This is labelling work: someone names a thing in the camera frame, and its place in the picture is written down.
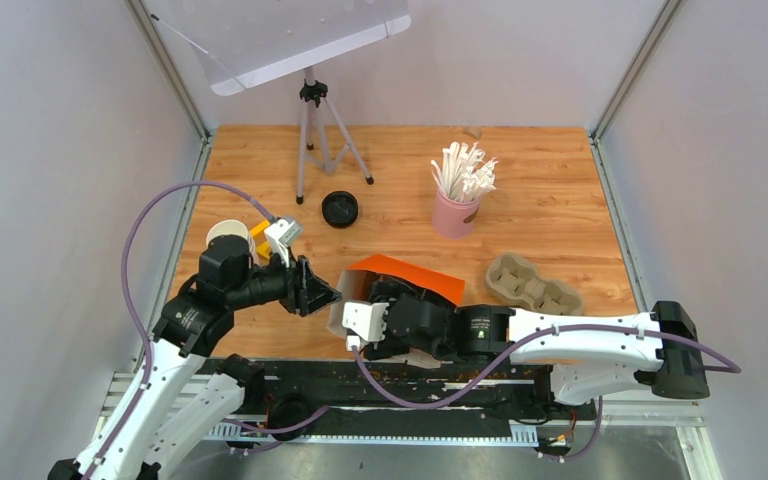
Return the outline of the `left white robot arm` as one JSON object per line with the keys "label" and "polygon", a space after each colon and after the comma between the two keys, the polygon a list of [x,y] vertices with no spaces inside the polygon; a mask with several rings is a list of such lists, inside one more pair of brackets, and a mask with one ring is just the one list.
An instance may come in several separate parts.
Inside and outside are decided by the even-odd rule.
{"label": "left white robot arm", "polygon": [[117,405],[110,424],[77,457],[57,461],[51,479],[168,479],[184,458],[236,409],[258,411],[266,400],[264,368],[228,357],[188,405],[170,409],[244,308],[279,302],[304,317],[342,295],[316,276],[306,257],[275,254],[255,265],[240,235],[211,239],[199,270],[163,307],[150,351]]}

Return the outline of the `orange paper bag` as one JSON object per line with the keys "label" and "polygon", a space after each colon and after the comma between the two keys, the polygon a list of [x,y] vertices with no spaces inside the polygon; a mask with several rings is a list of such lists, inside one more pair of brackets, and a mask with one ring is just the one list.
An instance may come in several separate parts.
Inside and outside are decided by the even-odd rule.
{"label": "orange paper bag", "polygon": [[463,363],[456,319],[465,281],[383,254],[346,267],[327,329],[355,360],[437,369]]}

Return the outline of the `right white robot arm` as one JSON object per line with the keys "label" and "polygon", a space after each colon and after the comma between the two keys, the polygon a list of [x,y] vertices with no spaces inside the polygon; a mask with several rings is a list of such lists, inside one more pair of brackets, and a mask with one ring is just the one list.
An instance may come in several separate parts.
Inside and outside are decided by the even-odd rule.
{"label": "right white robot arm", "polygon": [[625,316],[568,316],[456,307],[434,291],[379,280],[368,300],[345,303],[341,325],[347,349],[368,360],[418,350],[438,362],[547,366],[549,379],[530,393],[535,411],[549,418],[627,390],[648,388],[677,400],[710,395],[695,322],[676,301]]}

